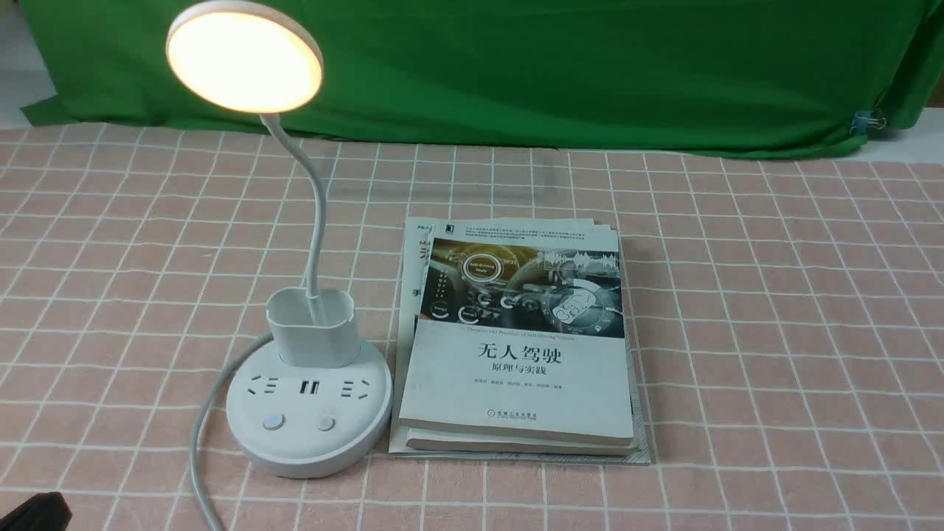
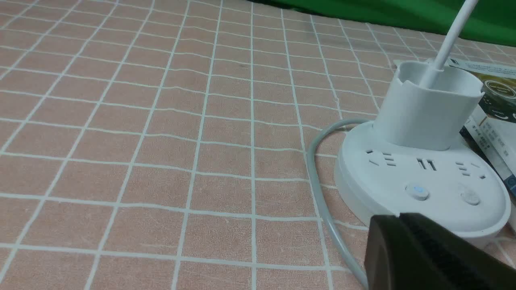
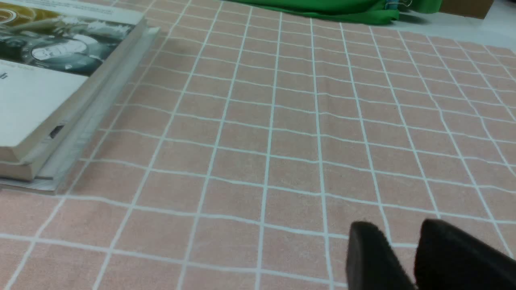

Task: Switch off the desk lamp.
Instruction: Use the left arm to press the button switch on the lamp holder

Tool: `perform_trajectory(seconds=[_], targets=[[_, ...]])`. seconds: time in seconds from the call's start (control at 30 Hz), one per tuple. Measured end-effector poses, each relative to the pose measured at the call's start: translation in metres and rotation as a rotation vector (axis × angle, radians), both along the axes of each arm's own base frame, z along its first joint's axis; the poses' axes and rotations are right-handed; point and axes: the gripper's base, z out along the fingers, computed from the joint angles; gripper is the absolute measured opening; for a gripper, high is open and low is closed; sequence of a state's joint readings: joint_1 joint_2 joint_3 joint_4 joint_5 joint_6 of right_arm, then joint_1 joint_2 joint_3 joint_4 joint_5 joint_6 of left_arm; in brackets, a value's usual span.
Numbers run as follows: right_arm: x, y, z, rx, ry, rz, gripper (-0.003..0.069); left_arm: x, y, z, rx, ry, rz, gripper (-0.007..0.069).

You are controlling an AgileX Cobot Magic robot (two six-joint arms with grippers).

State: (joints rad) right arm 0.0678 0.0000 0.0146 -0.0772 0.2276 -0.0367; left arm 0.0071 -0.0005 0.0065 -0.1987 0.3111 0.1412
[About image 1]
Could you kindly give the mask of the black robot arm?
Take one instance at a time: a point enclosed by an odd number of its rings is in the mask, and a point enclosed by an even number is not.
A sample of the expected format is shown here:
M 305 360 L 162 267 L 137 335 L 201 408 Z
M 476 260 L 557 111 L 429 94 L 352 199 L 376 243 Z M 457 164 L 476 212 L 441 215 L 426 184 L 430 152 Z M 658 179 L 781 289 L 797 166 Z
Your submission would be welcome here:
M 41 492 L 31 496 L 1 518 L 1 530 L 67 530 L 73 511 L 60 492 Z

